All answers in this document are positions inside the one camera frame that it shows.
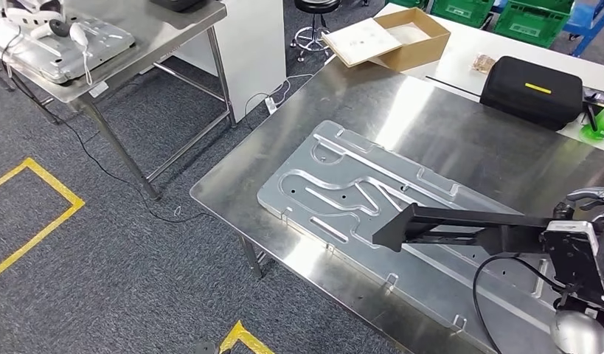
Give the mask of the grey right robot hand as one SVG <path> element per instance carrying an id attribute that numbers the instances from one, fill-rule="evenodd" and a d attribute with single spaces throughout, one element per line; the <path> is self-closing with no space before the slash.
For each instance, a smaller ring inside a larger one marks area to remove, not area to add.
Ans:
<path id="1" fill-rule="evenodd" d="M 604 187 L 586 187 L 570 192 L 553 211 L 553 218 L 558 220 L 572 220 L 577 202 L 589 199 L 589 202 L 580 205 L 583 211 L 590 211 L 595 207 L 604 207 Z M 604 281 L 604 210 L 592 219 L 593 228 L 597 237 L 596 261 Z"/>

